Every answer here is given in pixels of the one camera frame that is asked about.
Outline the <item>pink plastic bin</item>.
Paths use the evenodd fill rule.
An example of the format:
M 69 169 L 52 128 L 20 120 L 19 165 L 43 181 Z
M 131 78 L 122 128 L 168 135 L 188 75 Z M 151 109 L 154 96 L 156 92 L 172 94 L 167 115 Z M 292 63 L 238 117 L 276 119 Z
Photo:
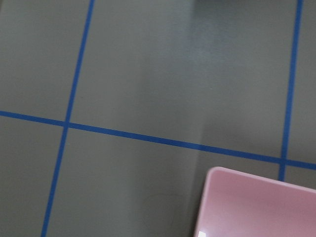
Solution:
M 223 167 L 208 171 L 194 236 L 315 235 L 314 189 Z

